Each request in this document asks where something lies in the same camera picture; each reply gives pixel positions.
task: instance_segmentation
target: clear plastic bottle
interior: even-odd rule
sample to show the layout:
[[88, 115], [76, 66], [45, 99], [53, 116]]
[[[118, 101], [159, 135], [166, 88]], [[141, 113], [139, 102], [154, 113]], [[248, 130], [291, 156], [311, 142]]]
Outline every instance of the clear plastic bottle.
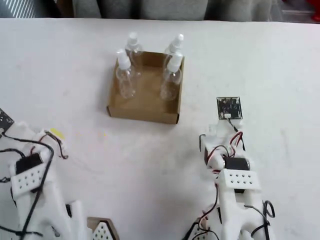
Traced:
[[131, 65], [130, 59], [124, 49], [117, 52], [118, 64], [116, 77], [118, 87], [123, 98], [133, 98], [137, 91], [137, 73], [135, 67]]
[[170, 45], [165, 49], [164, 54], [165, 54], [165, 58], [163, 61], [163, 70], [166, 69], [166, 67], [168, 66], [168, 63], [170, 61], [170, 59], [172, 58], [172, 56], [175, 53], [181, 53], [181, 49], [182, 49], [182, 43], [184, 42], [184, 35], [183, 34], [179, 34], [178, 36], [176, 36], [174, 38], [174, 40], [170, 43]]
[[143, 71], [143, 53], [144, 50], [139, 43], [138, 34], [131, 32], [127, 40], [125, 51], [128, 54], [132, 65], [135, 67], [137, 76], [140, 76]]
[[160, 90], [160, 97], [163, 100], [172, 101], [178, 95], [181, 83], [180, 65], [183, 57], [180, 52], [175, 53], [163, 71], [163, 82]]

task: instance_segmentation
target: white table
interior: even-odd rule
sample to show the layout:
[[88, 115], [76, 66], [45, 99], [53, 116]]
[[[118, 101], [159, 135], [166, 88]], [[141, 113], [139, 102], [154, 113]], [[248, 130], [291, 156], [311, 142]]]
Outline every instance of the white table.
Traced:
[[[107, 115], [115, 52], [130, 31], [153, 52], [185, 35], [178, 125]], [[316, 240], [319, 58], [320, 26], [311, 24], [0, 19], [0, 107], [64, 133], [67, 200], [111, 218], [123, 240], [178, 240], [215, 198], [198, 135], [218, 121], [216, 97], [241, 96], [245, 146], [275, 207], [277, 239]], [[0, 224], [16, 214], [8, 189], [0, 186]]]

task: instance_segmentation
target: cable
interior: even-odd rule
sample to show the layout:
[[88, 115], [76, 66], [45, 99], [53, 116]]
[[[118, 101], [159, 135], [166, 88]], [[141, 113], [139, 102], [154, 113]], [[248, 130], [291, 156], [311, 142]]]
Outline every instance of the cable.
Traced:
[[239, 130], [235, 127], [235, 125], [232, 124], [230, 118], [227, 118], [228, 122], [230, 123], [230, 125], [233, 127], [235, 132], [238, 132]]
[[20, 139], [20, 138], [16, 138], [16, 137], [7, 136], [4, 132], [2, 133], [2, 135], [5, 136], [6, 138], [13, 139], [13, 140], [16, 140], [16, 141], [19, 141], [19, 142], [22, 142], [22, 143], [39, 144], [39, 145], [47, 147], [49, 149], [49, 151], [50, 151], [49, 161], [48, 161], [48, 163], [47, 163], [47, 165], [45, 167], [45, 170], [44, 170], [44, 173], [43, 173], [43, 177], [41, 179], [41, 183], [40, 183], [39, 189], [36, 192], [33, 204], [32, 204], [32, 206], [30, 208], [30, 211], [28, 213], [28, 216], [27, 216], [27, 218], [25, 220], [25, 223], [24, 223], [24, 226], [22, 228], [22, 232], [21, 232], [21, 235], [20, 235], [20, 240], [23, 240], [25, 238], [26, 234], [27, 234], [27, 228], [28, 228], [29, 222], [31, 220], [31, 216], [32, 216], [32, 214], [33, 214], [33, 212], [34, 212], [34, 210], [36, 208], [36, 205], [37, 205], [37, 203], [39, 201], [39, 198], [40, 198], [40, 194], [41, 194], [41, 192], [43, 190], [43, 187], [44, 187], [44, 184], [45, 184], [45, 181], [46, 181], [46, 177], [47, 177], [50, 165], [52, 163], [55, 151], [51, 146], [49, 146], [48, 144], [45, 144], [43, 142], [27, 140], [27, 139]]
[[[251, 238], [253, 238], [254, 234], [264, 228], [264, 234], [265, 234], [265, 240], [270, 240], [270, 236], [269, 236], [269, 229], [268, 229], [268, 226], [270, 226], [270, 222], [268, 221], [267, 219], [267, 215], [270, 217], [270, 218], [275, 218], [276, 217], [276, 213], [275, 213], [275, 208], [273, 206], [273, 204], [270, 202], [270, 201], [265, 201], [263, 203], [263, 213], [261, 213], [257, 208], [255, 208], [254, 206], [251, 206], [251, 205], [244, 205], [246, 208], [252, 208], [254, 210], [256, 210], [259, 214], [261, 214], [263, 216], [263, 224], [261, 226], [258, 226], [255, 230], [252, 231], [251, 233]], [[268, 206], [270, 206], [271, 208], [271, 214], [270, 212], [268, 211]]]
[[[61, 158], [63, 159], [68, 159], [69, 156], [68, 155], [64, 155], [63, 152], [62, 152], [62, 146], [61, 146], [61, 140], [59, 138], [57, 138], [55, 135], [53, 135], [51, 132], [49, 131], [45, 131], [45, 135], [43, 135], [40, 139], [39, 139], [39, 142], [41, 142], [45, 136], [49, 136], [51, 137], [52, 139], [54, 139], [58, 145], [59, 145], [59, 149], [60, 149], [60, 155], [61, 155]], [[33, 151], [35, 149], [35, 146], [33, 146], [30, 150], [30, 154], [33, 154]]]
[[215, 201], [214, 201], [213, 207], [210, 208], [209, 211], [205, 212], [205, 213], [200, 217], [199, 222], [198, 222], [198, 228], [199, 228], [200, 230], [206, 231], [206, 232], [212, 232], [212, 231], [210, 231], [210, 230], [208, 230], [208, 229], [202, 228], [202, 227], [201, 227], [201, 222], [202, 222], [202, 220], [203, 220], [209, 213], [211, 213], [211, 212], [215, 209], [215, 207], [216, 207], [216, 205], [217, 205], [217, 202], [218, 202], [218, 185], [215, 184], [214, 186], [215, 186], [215, 190], [216, 190], [216, 195], [215, 195]]
[[[0, 229], [1, 230], [4, 230], [4, 231], [7, 231], [9, 233], [13, 233], [17, 236], [22, 236], [22, 231], [16, 231], [16, 230], [12, 230], [10, 228], [7, 228], [7, 227], [4, 227], [4, 226], [0, 226]], [[38, 235], [40, 237], [43, 237], [44, 235], [40, 232], [37, 232], [37, 231], [26, 231], [25, 234], [34, 234], [34, 235]]]
[[213, 156], [213, 154], [214, 154], [214, 152], [215, 152], [215, 150], [216, 150], [217, 148], [224, 148], [225, 151], [226, 151], [227, 156], [229, 157], [228, 149], [227, 149], [225, 146], [223, 146], [223, 145], [218, 145], [218, 146], [216, 146], [216, 147], [210, 152], [210, 154], [208, 155], [208, 157], [207, 157], [207, 159], [208, 159], [207, 165], [209, 164], [209, 161], [210, 161], [211, 157]]
[[15, 152], [17, 154], [20, 154], [21, 158], [25, 158], [25, 154], [18, 150], [18, 149], [15, 149], [15, 148], [7, 148], [7, 149], [4, 149], [4, 150], [0, 150], [0, 153], [6, 153], [6, 152]]
[[[230, 118], [227, 118], [228, 122], [230, 123], [230, 125], [233, 127], [234, 131], [237, 133], [239, 132], [239, 130], [235, 127], [235, 125], [233, 125], [233, 123], [231, 122]], [[242, 149], [243, 151], [246, 150], [246, 147], [245, 147], [245, 143], [244, 143], [244, 139], [242, 138], [242, 135], [241, 135], [241, 138], [240, 140], [242, 141]]]
[[201, 232], [201, 233], [195, 235], [195, 236], [192, 238], [192, 240], [194, 240], [194, 239], [196, 239], [197, 237], [199, 237], [199, 236], [201, 236], [201, 235], [203, 235], [203, 234], [206, 234], [206, 233], [213, 233], [213, 234], [215, 235], [216, 239], [217, 239], [217, 240], [220, 240], [219, 237], [218, 237], [218, 235], [217, 235], [214, 231], [211, 231], [211, 230], [206, 230], [205, 232]]
[[[42, 139], [44, 139], [45, 136], [47, 136], [47, 134], [43, 135], [43, 136], [39, 139], [39, 142], [41, 142]], [[36, 148], [35, 146], [33, 146], [33, 147], [31, 148], [30, 154], [34, 154], [34, 149], [35, 149], [35, 148]]]
[[8, 183], [10, 181], [11, 181], [11, 178], [5, 176], [2, 179], [0, 179], [0, 184], [6, 184], [6, 183]]
[[56, 140], [56, 142], [58, 143], [59, 145], [59, 148], [60, 148], [60, 155], [61, 155], [61, 158], [63, 159], [68, 159], [69, 156], [68, 155], [64, 155], [63, 152], [62, 152], [62, 146], [61, 146], [61, 140], [59, 138], [57, 138], [55, 135], [53, 135], [51, 132], [49, 131], [46, 131], [45, 132], [49, 137], [53, 138], [54, 140]]

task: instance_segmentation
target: red object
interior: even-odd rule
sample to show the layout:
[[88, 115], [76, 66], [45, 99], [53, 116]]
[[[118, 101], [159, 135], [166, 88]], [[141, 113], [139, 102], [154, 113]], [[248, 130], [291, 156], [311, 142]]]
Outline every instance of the red object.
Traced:
[[307, 0], [315, 8], [315, 13], [312, 16], [312, 19], [316, 22], [320, 22], [320, 0]]

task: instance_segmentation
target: open cardboard box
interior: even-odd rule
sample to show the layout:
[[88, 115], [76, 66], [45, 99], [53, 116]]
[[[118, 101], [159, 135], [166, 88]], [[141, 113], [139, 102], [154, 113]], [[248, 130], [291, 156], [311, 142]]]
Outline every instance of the open cardboard box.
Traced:
[[162, 53], [147, 51], [143, 53], [143, 71], [141, 78], [138, 80], [137, 93], [135, 97], [129, 99], [125, 99], [120, 95], [116, 77], [118, 62], [116, 62], [109, 102], [106, 107], [111, 117], [165, 124], [178, 123], [185, 58], [182, 59], [180, 66], [182, 79], [179, 93], [176, 99], [172, 101], [166, 101], [160, 98], [164, 59], [165, 55]]

